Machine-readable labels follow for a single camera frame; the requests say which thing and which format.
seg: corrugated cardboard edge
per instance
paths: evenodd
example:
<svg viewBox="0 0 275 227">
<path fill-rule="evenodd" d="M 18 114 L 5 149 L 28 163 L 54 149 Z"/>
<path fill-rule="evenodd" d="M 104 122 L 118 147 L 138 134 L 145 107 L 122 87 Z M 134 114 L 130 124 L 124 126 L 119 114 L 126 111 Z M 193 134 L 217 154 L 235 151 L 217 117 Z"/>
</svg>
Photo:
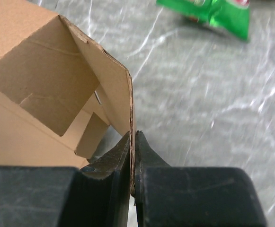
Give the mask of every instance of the corrugated cardboard edge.
<svg viewBox="0 0 275 227">
<path fill-rule="evenodd" d="M 129 70 L 118 60 L 116 60 L 112 55 L 110 55 L 101 45 L 96 43 L 93 39 L 90 38 L 91 42 L 94 42 L 97 47 L 105 53 L 112 61 L 119 64 L 123 67 L 127 74 L 128 87 L 130 92 L 130 193 L 131 195 L 135 194 L 135 117 L 134 117 L 134 99 L 133 99 L 133 83 L 132 77 L 129 73 Z"/>
<path fill-rule="evenodd" d="M 60 15 L 59 16 L 61 21 L 70 24 L 71 26 L 74 26 L 74 28 L 77 28 L 72 22 L 70 22 L 66 17 Z M 132 77 L 129 73 L 129 70 L 118 60 L 116 60 L 112 55 L 110 55 L 100 44 L 98 44 L 95 40 L 88 37 L 86 34 L 84 34 L 80 29 L 75 29 L 76 35 L 81 40 L 85 41 L 86 43 L 92 42 L 100 51 L 104 53 L 105 56 L 107 56 L 110 60 L 112 60 L 114 63 L 121 66 L 123 69 L 125 69 L 126 75 L 127 75 L 127 82 L 129 87 L 129 95 L 130 95 L 130 193 L 134 195 L 135 193 L 135 117 L 134 117 L 134 100 L 133 100 L 133 83 L 132 83 Z"/>
</svg>

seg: green wrapper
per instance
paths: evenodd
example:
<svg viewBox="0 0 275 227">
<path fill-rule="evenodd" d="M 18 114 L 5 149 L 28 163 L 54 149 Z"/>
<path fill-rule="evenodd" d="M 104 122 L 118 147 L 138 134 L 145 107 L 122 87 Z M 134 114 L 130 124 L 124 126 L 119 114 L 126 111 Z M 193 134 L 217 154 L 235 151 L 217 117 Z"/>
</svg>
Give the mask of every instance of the green wrapper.
<svg viewBox="0 0 275 227">
<path fill-rule="evenodd" d="M 157 0 L 200 23 L 225 28 L 237 37 L 248 39 L 249 0 Z"/>
</svg>

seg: table surface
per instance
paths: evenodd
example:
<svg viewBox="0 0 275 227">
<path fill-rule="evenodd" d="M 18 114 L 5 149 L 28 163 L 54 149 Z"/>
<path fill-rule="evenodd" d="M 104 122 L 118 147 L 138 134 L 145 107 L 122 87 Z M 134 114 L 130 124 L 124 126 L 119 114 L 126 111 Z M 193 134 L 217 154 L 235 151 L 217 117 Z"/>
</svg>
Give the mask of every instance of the table surface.
<svg viewBox="0 0 275 227">
<path fill-rule="evenodd" d="M 243 168 L 275 227 L 275 0 L 251 1 L 249 43 L 155 0 L 31 1 L 65 15 L 129 69 L 138 129 L 165 161 Z M 109 129 L 96 155 L 119 138 Z M 133 206 L 128 226 L 137 226 Z"/>
</svg>

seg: marble countertop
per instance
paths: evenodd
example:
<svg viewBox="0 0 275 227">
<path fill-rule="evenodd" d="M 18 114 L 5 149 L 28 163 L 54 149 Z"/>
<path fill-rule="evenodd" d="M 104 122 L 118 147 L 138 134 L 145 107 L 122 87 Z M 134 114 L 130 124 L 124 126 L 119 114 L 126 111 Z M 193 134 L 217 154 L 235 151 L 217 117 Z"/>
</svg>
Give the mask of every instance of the marble countertop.
<svg viewBox="0 0 275 227">
<path fill-rule="evenodd" d="M 129 69 L 138 129 L 164 160 L 243 168 L 275 227 L 275 0 L 251 1 L 249 43 L 155 0 L 32 1 L 65 15 Z M 118 140 L 110 129 L 100 147 Z M 133 206 L 128 226 L 137 226 Z"/>
</svg>

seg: cardboard box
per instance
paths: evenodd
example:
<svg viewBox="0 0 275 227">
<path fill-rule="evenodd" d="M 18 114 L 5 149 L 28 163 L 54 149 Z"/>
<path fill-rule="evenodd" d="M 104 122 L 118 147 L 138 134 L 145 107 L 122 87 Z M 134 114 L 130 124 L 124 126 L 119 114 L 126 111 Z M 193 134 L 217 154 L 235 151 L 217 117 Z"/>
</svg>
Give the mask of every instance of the cardboard box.
<svg viewBox="0 0 275 227">
<path fill-rule="evenodd" d="M 0 0 L 0 165 L 81 168 L 109 125 L 131 132 L 134 173 L 128 70 L 65 17 Z"/>
</svg>

